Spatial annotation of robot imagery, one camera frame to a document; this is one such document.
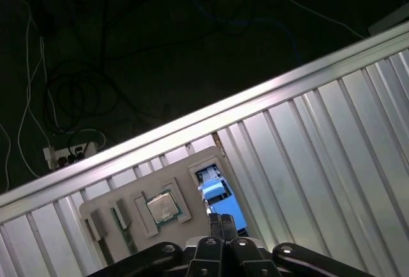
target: black cable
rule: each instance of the black cable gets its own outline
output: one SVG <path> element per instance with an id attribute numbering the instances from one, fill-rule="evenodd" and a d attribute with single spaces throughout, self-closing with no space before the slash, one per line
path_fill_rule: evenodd
<path id="1" fill-rule="evenodd" d="M 100 66 L 99 66 L 101 74 L 104 73 L 104 69 L 105 69 L 108 9 L 109 9 L 109 0 L 104 0 L 104 3 L 102 5 L 102 26 L 101 26 Z"/>
<path id="2" fill-rule="evenodd" d="M 248 20 L 249 20 L 248 23 L 240 30 L 240 32 L 236 32 L 236 33 L 229 32 L 229 31 L 227 30 L 226 26 L 220 26 L 220 21 L 217 20 L 217 14 L 216 14 L 216 6 L 217 6 L 216 3 L 217 3 L 217 2 L 218 2 L 218 1 L 214 1 L 214 3 L 213 3 L 212 15 L 213 15 L 213 17 L 214 17 L 214 20 L 215 20 L 216 25 L 218 25 L 218 26 L 220 27 L 220 30 L 221 30 L 224 34 L 226 34 L 227 36 L 235 36 L 235 37 L 238 37 L 238 36 L 242 36 L 242 35 L 246 34 L 246 32 L 248 32 L 248 30 L 250 30 L 251 26 L 252 26 L 253 23 L 254 23 L 254 18 L 255 18 L 255 16 L 256 16 L 256 1 L 255 1 L 255 0 L 252 1 L 252 7 L 251 7 L 250 16 L 249 16 L 249 18 L 248 18 Z"/>
<path id="3" fill-rule="evenodd" d="M 124 17 L 126 17 L 133 9 L 149 1 L 151 0 L 137 0 L 134 3 L 131 3 L 124 10 L 120 11 L 115 17 L 113 17 L 110 21 L 107 22 L 107 29 L 109 30 L 113 28 L 119 21 L 121 21 Z"/>
<path id="4" fill-rule="evenodd" d="M 186 40 L 181 40 L 179 42 L 171 42 L 171 43 L 166 43 L 166 44 L 158 44 L 158 45 L 152 45 L 152 46 L 149 46 L 149 47 L 143 47 L 143 48 L 128 52 L 126 54 L 122 54 L 122 55 L 119 55 L 119 56 L 116 56 L 116 57 L 110 57 L 108 60 L 117 61 L 117 60 L 120 60 L 120 59 L 123 59 L 123 58 L 127 58 L 129 56 L 135 56 L 137 54 L 152 51 L 152 50 L 155 50 L 155 49 L 161 49 L 161 48 L 164 48 L 164 47 L 174 47 L 174 46 L 177 46 L 177 45 L 190 44 L 192 42 L 196 42 L 198 40 L 204 39 L 204 38 L 206 38 L 206 37 L 208 37 L 208 36 L 210 36 L 210 35 L 212 35 L 214 33 L 222 31 L 225 26 L 228 26 L 230 24 L 230 22 L 234 18 L 236 18 L 237 14 L 241 11 L 241 9 L 243 8 L 243 5 L 246 2 L 247 2 L 247 0 L 243 0 L 237 6 L 237 8 L 234 10 L 234 12 L 232 13 L 232 16 L 230 16 L 230 18 L 228 18 L 224 23 L 220 22 L 219 24 L 217 24 L 217 27 L 215 29 L 211 30 L 211 31 L 205 32 L 205 33 L 203 33 L 203 34 L 201 34 L 199 36 L 195 36 L 195 37 L 192 37 L 192 38 L 189 38 L 189 39 L 186 39 Z"/>

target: wire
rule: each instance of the wire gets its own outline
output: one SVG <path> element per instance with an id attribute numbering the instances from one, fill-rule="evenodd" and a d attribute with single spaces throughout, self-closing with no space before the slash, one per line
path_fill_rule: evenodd
<path id="1" fill-rule="evenodd" d="M 327 21 L 333 22 L 333 23 L 335 23 L 335 24 L 338 24 L 338 25 L 340 25 L 340 26 L 346 28 L 348 31 L 350 31 L 350 32 L 353 33 L 354 35 L 358 36 L 359 38 L 365 38 L 365 37 L 362 36 L 361 34 L 358 34 L 358 33 L 355 32 L 354 30 L 352 30 L 352 28 L 350 28 L 349 26 L 347 26 L 345 23 L 336 21 L 336 20 L 334 20 L 334 19 L 332 19 L 332 18 L 330 18 L 330 17 L 327 17 L 327 16 L 325 16 L 325 15 L 322 15 L 322 14 L 320 14 L 320 13 L 318 13 L 318 12 L 316 12 L 316 11 L 314 11 L 314 10 L 312 10 L 312 9 L 310 9 L 310 8 L 308 8 L 308 7 L 306 7 L 306 6 L 304 6 L 304 5 L 301 5 L 300 3 L 298 3 L 298 2 L 296 2 L 296 1 L 294 1 L 294 0 L 287 0 L 287 1 L 293 3 L 294 5 L 297 5 L 299 8 L 302 8 L 303 10 L 306 10 L 306 11 L 308 11 L 308 12 L 310 12 L 310 13 L 313 13 L 314 15 L 317 15 L 317 16 L 319 16 L 319 17 L 321 17 L 321 18 L 323 18 L 323 19 L 325 19 L 325 20 L 327 20 Z"/>
<path id="2" fill-rule="evenodd" d="M 202 15 L 204 15 L 206 18 L 215 20 L 215 21 L 219 21 L 219 22 L 228 22 L 228 24 L 234 24 L 236 26 L 246 26 L 249 21 L 248 20 L 226 20 L 226 19 L 221 19 L 221 18 L 215 18 L 214 16 L 212 16 L 211 14 L 209 14 L 196 0 L 192 0 L 192 2 L 194 3 L 194 5 L 196 6 L 196 8 L 199 10 L 199 12 L 202 13 Z M 279 28 L 281 28 L 287 35 L 287 37 L 289 38 L 290 42 L 291 42 L 291 46 L 294 50 L 295 56 L 297 58 L 298 64 L 302 64 L 302 60 L 301 60 L 301 55 L 298 52 L 298 48 L 297 48 L 297 44 L 295 43 L 295 40 L 292 36 L 292 34 L 290 33 L 290 31 L 287 29 L 287 27 L 282 24 L 281 22 L 274 20 L 274 19 L 269 19 L 269 18 L 257 18 L 254 19 L 255 22 L 273 22 L 276 26 L 278 26 Z"/>
<path id="3" fill-rule="evenodd" d="M 222 24 L 222 26 L 219 26 L 219 25 L 218 25 L 216 28 L 214 28 L 214 29 L 212 29 L 212 30 L 209 30 L 209 31 L 207 31 L 207 32 L 205 32 L 205 33 L 203 33 L 203 34 L 200 34 L 200 35 L 198 35 L 198 36 L 192 37 L 192 38 L 188 38 L 188 39 L 185 39 L 185 40 L 180 40 L 180 41 L 178 41 L 178 42 L 169 42 L 169 43 L 166 43 L 166 44 L 158 44 L 158 45 L 152 45 L 152 46 L 149 46 L 149 47 L 143 47 L 143 48 L 140 48 L 140 49 L 131 51 L 131 52 L 129 52 L 129 53 L 119 55 L 119 56 L 117 56 L 117 57 L 115 57 L 115 58 L 111 58 L 111 59 L 112 59 L 112 60 L 121 60 L 121 59 L 127 58 L 127 57 L 129 57 L 129 56 L 135 56 L 135 55 L 138 55 L 138 54 L 140 54 L 140 53 L 152 51 L 152 50 L 155 50 L 155 49 L 161 49 L 161 48 L 164 48 L 164 47 L 174 47 L 174 46 L 177 46 L 177 45 L 191 44 L 191 43 L 196 42 L 196 41 L 199 41 L 199 40 L 201 40 L 201 39 L 205 39 L 206 37 L 209 37 L 210 35 L 213 35 L 213 34 L 215 34 L 215 33 L 220 32 L 221 29 L 222 29 L 224 26 L 227 26 L 227 25 L 229 24 L 229 21 L 233 20 L 233 19 L 236 17 L 237 13 L 241 11 L 241 9 L 243 8 L 243 5 L 245 4 L 245 2 L 246 2 L 246 0 L 243 0 L 243 1 L 237 6 L 237 8 L 236 8 L 236 9 L 234 10 L 234 12 L 231 14 L 230 18 L 226 19 L 225 22 L 220 22 L 220 23 L 219 23 L 219 24 Z"/>
<path id="4" fill-rule="evenodd" d="M 27 92 L 27 97 L 28 97 L 28 99 L 27 99 L 26 108 L 24 109 L 23 116 L 22 116 L 22 118 L 21 118 L 20 127 L 19 127 L 19 133 L 17 134 L 17 145 L 18 145 L 18 147 L 19 147 L 19 151 L 20 151 L 21 158 L 22 158 L 22 160 L 24 161 L 24 164 L 27 166 L 27 169 L 28 169 L 28 170 L 30 171 L 30 173 L 31 173 L 34 177 L 36 177 L 36 178 L 40 178 L 40 176 L 38 176 L 38 175 L 33 171 L 33 169 L 31 169 L 31 167 L 30 167 L 30 165 L 28 164 L 26 158 L 24 157 L 24 153 L 23 153 L 23 150 L 22 150 L 22 147 L 21 147 L 21 142 L 20 142 L 20 136 L 21 136 L 21 130 L 22 130 L 22 127 L 23 127 L 24 119 L 26 118 L 27 111 L 28 111 L 28 109 L 29 109 L 30 101 L 31 101 L 31 96 L 29 96 L 29 93 L 30 93 L 29 88 L 30 88 L 30 86 L 31 86 L 31 81 L 33 80 L 35 74 L 37 73 L 38 67 L 41 65 L 41 62 L 42 62 L 42 58 L 40 58 L 40 60 L 39 60 L 39 62 L 38 62 L 38 64 L 37 64 L 37 66 L 36 66 L 36 68 L 35 68 L 35 70 L 34 70 L 34 72 L 33 72 L 33 76 L 32 76 L 32 77 L 29 77 L 29 79 L 28 79 L 27 91 L 26 91 L 26 92 Z"/>
<path id="5" fill-rule="evenodd" d="M 30 5 L 28 4 L 28 2 L 26 2 L 25 0 L 19 0 L 19 1 L 20 1 L 21 3 L 23 3 L 24 5 L 27 6 L 29 17 L 28 17 L 27 28 L 26 28 L 26 66 L 27 66 L 27 81 L 28 81 L 27 89 L 26 89 L 27 104 L 26 104 L 26 108 L 25 108 L 25 110 L 24 110 L 24 113 L 23 113 L 23 116 L 22 116 L 22 119 L 21 119 L 21 123 L 20 123 L 20 127 L 19 127 L 19 133 L 17 134 L 17 144 L 18 144 L 18 146 L 19 146 L 19 151 L 20 151 L 21 158 L 22 158 L 22 160 L 24 161 L 24 164 L 27 166 L 27 169 L 31 172 L 32 175 L 34 175 L 35 177 L 38 178 L 39 176 L 31 169 L 30 165 L 28 165 L 28 163 L 27 163 L 27 161 L 26 161 L 26 158 L 24 157 L 24 154 L 23 154 L 23 151 L 22 151 L 22 148 L 21 148 L 21 144 L 20 144 L 20 135 L 21 135 L 21 129 L 22 129 L 22 126 L 23 126 L 23 123 L 24 123 L 24 119 L 25 119 L 25 117 L 26 117 L 27 111 L 28 111 L 29 106 L 30 106 L 30 100 L 31 100 L 31 81 L 33 80 L 33 77 L 35 76 L 35 74 L 36 74 L 36 72 L 37 72 L 37 70 L 38 70 L 38 67 L 40 66 L 40 63 L 41 63 L 41 60 L 42 60 L 42 59 L 40 59 L 40 61 L 38 62 L 37 66 L 36 66 L 36 68 L 35 68 L 35 71 L 34 71 L 34 73 L 33 73 L 33 76 L 30 76 L 29 31 L 30 31 L 30 23 L 31 23 L 31 21 L 32 21 L 31 7 L 30 7 Z M 38 123 L 38 121 L 36 120 L 36 118 L 35 118 L 34 115 L 33 115 L 33 118 L 35 119 L 35 122 L 39 125 L 39 123 Z"/>
<path id="6" fill-rule="evenodd" d="M 3 130 L 4 135 L 7 138 L 8 142 L 8 149 L 7 149 L 7 154 L 6 154 L 6 161 L 4 162 L 4 172 L 6 173 L 6 190 L 4 192 L 7 192 L 8 189 L 10 188 L 10 178 L 8 176 L 8 159 L 10 158 L 10 152 L 12 151 L 12 141 L 10 139 L 10 136 L 7 134 L 6 129 L 3 127 L 3 125 L 0 123 L 0 129 Z"/>
<path id="7" fill-rule="evenodd" d="M 42 37 L 40 37 L 40 53 L 41 53 L 41 58 L 40 61 L 43 63 L 43 69 L 45 69 L 45 59 L 44 59 L 44 40 Z M 29 82 L 28 82 L 28 86 L 27 86 L 27 90 L 26 90 L 26 98 L 27 98 L 27 105 L 28 105 L 28 111 L 31 115 L 31 117 L 33 118 L 33 120 L 35 121 L 35 123 L 37 124 L 37 127 L 41 130 L 42 134 L 44 135 L 45 139 L 47 140 L 47 144 L 49 147 L 51 147 L 51 143 L 50 143 L 50 139 L 47 136 L 47 134 L 44 132 L 42 126 L 40 125 L 40 123 L 38 122 L 36 116 L 33 114 L 31 107 L 30 107 L 30 101 L 31 101 L 31 83 L 33 82 L 33 78 L 34 78 L 34 74 L 31 76 Z"/>

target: blue object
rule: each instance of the blue object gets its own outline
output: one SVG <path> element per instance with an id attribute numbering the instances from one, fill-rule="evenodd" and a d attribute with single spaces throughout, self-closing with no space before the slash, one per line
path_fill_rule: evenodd
<path id="1" fill-rule="evenodd" d="M 212 213 L 232 215 L 238 231 L 247 227 L 236 196 L 224 177 L 210 179 L 202 184 L 201 190 Z"/>
<path id="2" fill-rule="evenodd" d="M 234 197 L 233 195 L 229 198 L 223 199 L 218 203 L 214 203 L 210 206 L 210 210 L 212 213 L 232 215 L 235 219 L 237 231 L 247 227 L 243 213 L 238 206 L 236 197 Z"/>
<path id="3" fill-rule="evenodd" d="M 204 183 L 201 189 L 206 200 L 218 197 L 226 192 L 220 179 L 212 179 Z"/>

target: white cable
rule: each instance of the white cable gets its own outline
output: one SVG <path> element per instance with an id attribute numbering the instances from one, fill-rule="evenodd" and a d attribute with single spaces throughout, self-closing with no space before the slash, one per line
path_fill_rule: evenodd
<path id="1" fill-rule="evenodd" d="M 40 52 L 41 52 L 41 58 L 40 58 L 40 62 L 42 62 L 44 64 L 44 56 L 43 56 L 43 50 L 44 50 L 44 39 L 42 37 L 40 37 Z M 31 76 L 30 80 L 28 81 L 28 86 L 27 86 L 27 104 L 28 104 L 28 111 L 31 115 L 31 117 L 33 118 L 33 120 L 35 121 L 35 123 L 37 124 L 38 128 L 40 129 L 40 131 L 42 132 L 42 134 L 44 135 L 45 139 L 47 140 L 48 146 L 51 147 L 51 143 L 50 143 L 50 139 L 47 136 L 47 134 L 44 132 L 42 126 L 40 125 L 40 123 L 38 122 L 36 116 L 34 116 L 33 112 L 31 111 L 31 107 L 30 107 L 30 102 L 31 102 L 31 82 L 33 81 L 34 78 L 34 74 Z"/>
<path id="2" fill-rule="evenodd" d="M 361 34 L 358 34 L 357 32 L 355 32 L 352 28 L 350 28 L 349 26 L 347 26 L 345 23 L 336 21 L 336 20 L 334 20 L 334 19 L 332 19 L 332 18 L 330 18 L 330 17 L 327 17 L 327 16 L 325 16 L 325 15 L 322 15 L 322 14 L 320 14 L 320 13 L 318 13 L 318 12 L 316 12 L 316 11 L 314 11 L 314 10 L 312 10 L 312 9 L 310 9 L 310 8 L 308 8 L 308 7 L 302 5 L 302 4 L 300 4 L 300 3 L 298 3 L 298 2 L 296 2 L 296 1 L 294 1 L 294 0 L 287 0 L 287 1 L 293 3 L 294 5 L 297 5 L 299 8 L 302 8 L 303 10 L 306 10 L 306 11 L 308 11 L 308 12 L 310 12 L 310 13 L 313 13 L 314 15 L 317 15 L 317 16 L 319 16 L 319 17 L 325 19 L 325 20 L 328 20 L 328 21 L 330 21 L 330 22 L 333 22 L 333 23 L 335 23 L 335 24 L 338 24 L 339 26 L 342 26 L 342 27 L 346 28 L 348 31 L 350 31 L 350 32 L 353 33 L 354 35 L 357 35 L 359 38 L 365 38 L 365 37 L 362 36 Z"/>
<path id="3" fill-rule="evenodd" d="M 37 66 L 36 66 L 36 68 L 35 68 L 35 70 L 34 70 L 34 72 L 33 72 L 33 76 L 32 76 L 32 77 L 29 76 L 29 78 L 28 78 L 28 85 L 27 85 L 26 93 L 27 93 L 27 97 L 29 97 L 29 99 L 27 100 L 26 108 L 24 109 L 23 116 L 22 116 L 22 118 L 21 118 L 20 127 L 19 127 L 19 133 L 17 134 L 17 145 L 18 145 L 18 147 L 19 147 L 19 151 L 20 151 L 21 158 L 22 158 L 22 160 L 24 161 L 24 164 L 27 166 L 27 169 L 31 172 L 31 174 L 32 174 L 34 177 L 37 177 L 37 178 L 40 178 L 40 176 L 38 176 L 38 175 L 31 169 L 30 165 L 28 165 L 28 162 L 26 161 L 26 158 L 24 157 L 23 150 L 22 150 L 21 144 L 20 144 L 20 136 L 21 136 L 21 130 L 22 130 L 22 128 L 23 128 L 24 119 L 26 118 L 27 111 L 28 111 L 28 109 L 29 109 L 29 107 L 30 107 L 31 96 L 29 96 L 29 94 L 31 94 L 31 81 L 33 80 L 35 74 L 37 73 L 38 67 L 40 66 L 41 62 L 42 62 L 42 58 L 40 58 L 40 60 L 39 60 L 39 62 L 38 62 L 38 64 L 37 64 Z"/>
<path id="4" fill-rule="evenodd" d="M 8 141 L 8 150 L 7 150 L 7 155 L 6 155 L 6 162 L 4 163 L 4 172 L 6 173 L 6 180 L 7 180 L 7 185 L 6 185 L 5 192 L 7 192 L 8 189 L 10 188 L 10 179 L 9 179 L 9 176 L 8 176 L 8 158 L 10 157 L 10 152 L 12 151 L 12 141 L 11 141 L 9 135 L 7 134 L 6 129 L 1 125 L 1 123 L 0 123 L 0 129 L 3 130 L 4 134 L 6 135 L 7 141 Z"/>
<path id="5" fill-rule="evenodd" d="M 102 136 L 102 139 L 104 140 L 104 142 L 102 143 L 102 145 L 98 145 L 98 149 L 102 149 L 107 144 L 107 137 L 102 131 L 92 129 L 92 128 L 85 128 L 85 129 L 81 129 L 79 132 L 86 132 L 86 131 L 97 132 Z"/>
<path id="6" fill-rule="evenodd" d="M 30 62 L 29 62 L 29 32 L 30 32 L 30 23 L 31 23 L 31 20 L 32 20 L 32 18 L 31 18 L 31 7 L 30 7 L 30 5 L 29 5 L 25 0 L 19 0 L 19 1 L 20 1 L 21 3 L 23 3 L 24 5 L 27 6 L 28 15 L 29 15 L 28 21 L 27 21 L 27 28 L 26 28 L 26 66 L 27 66 L 27 81 L 28 81 L 28 86 L 27 86 L 27 90 L 26 90 L 26 97 L 31 98 L 31 80 L 32 80 L 32 78 L 30 77 Z M 36 73 L 36 71 L 37 71 L 37 68 L 38 68 L 39 64 L 37 65 L 36 70 L 35 70 L 35 72 L 33 73 L 33 77 L 34 77 L 34 75 L 35 75 L 35 73 Z M 29 107 L 29 102 L 26 104 L 26 108 L 25 108 L 25 110 L 24 110 L 23 117 L 22 117 L 22 119 L 21 119 L 20 128 L 19 128 L 19 133 L 18 133 L 18 135 L 17 135 L 17 144 L 18 144 L 18 146 L 19 146 L 21 158 L 23 159 L 24 164 L 27 166 L 28 170 L 29 170 L 35 177 L 38 178 L 38 175 L 31 169 L 30 165 L 28 165 L 28 163 L 27 163 L 27 161 L 26 161 L 26 158 L 24 157 L 23 151 L 22 151 L 22 149 L 21 149 L 21 145 L 20 145 L 21 128 L 22 128 L 22 126 L 23 126 L 24 119 L 25 119 L 25 117 L 26 117 L 28 107 Z"/>

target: dark floor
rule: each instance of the dark floor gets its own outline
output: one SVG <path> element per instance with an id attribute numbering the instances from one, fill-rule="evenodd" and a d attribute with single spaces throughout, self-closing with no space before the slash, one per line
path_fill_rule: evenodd
<path id="1" fill-rule="evenodd" d="M 44 0 L 47 9 L 56 17 L 58 32 L 45 36 L 46 62 L 49 73 L 60 61 L 81 59 L 98 65 L 102 0 L 79 0 L 75 10 L 73 1 Z M 230 18 L 243 0 L 217 2 L 197 0 L 208 12 Z M 396 9 L 402 0 L 296 0 L 299 3 L 346 23 L 354 31 L 367 36 L 366 28 L 376 20 Z M 109 17 L 126 7 L 128 0 L 110 0 Z M 1 14 L 0 62 L 0 123 L 12 138 L 12 153 L 8 166 L 11 188 L 34 179 L 19 155 L 17 133 L 26 105 L 27 72 L 25 62 L 26 9 L 14 0 L 0 0 Z M 76 126 L 94 127 L 105 131 L 109 145 L 124 141 L 142 131 L 152 129 L 174 118 L 216 102 L 276 75 L 299 66 L 290 40 L 282 27 L 284 24 L 297 44 L 302 63 L 307 63 L 328 53 L 347 47 L 360 38 L 347 29 L 321 19 L 287 0 L 245 0 L 237 18 L 271 19 L 253 22 L 238 28 L 223 26 L 202 39 L 170 47 L 153 49 L 121 60 L 106 61 L 105 73 L 129 97 L 138 110 L 153 114 L 147 117 L 132 111 L 123 100 L 108 115 L 84 118 Z M 77 36 L 74 35 L 74 23 Z M 132 10 L 107 34 L 107 58 L 153 45 L 192 40 L 209 31 L 220 29 L 207 19 L 192 0 L 152 0 Z M 39 32 L 31 28 L 30 64 L 34 70 L 39 55 Z M 63 66 L 57 74 L 75 72 L 78 63 Z M 33 113 L 43 124 L 44 75 L 39 70 L 32 85 Z M 100 87 L 96 100 L 94 89 L 85 94 L 87 103 L 109 107 L 113 103 L 112 90 Z M 67 118 L 57 110 L 62 122 Z M 47 132 L 51 145 L 66 147 L 68 136 L 53 136 Z M 87 141 L 98 135 L 79 134 L 74 140 Z M 26 117 L 21 134 L 24 154 L 31 167 L 39 174 L 47 173 L 42 148 L 47 146 L 43 135 L 32 118 Z M 5 188 L 3 170 L 7 143 L 0 136 L 0 190 Z"/>

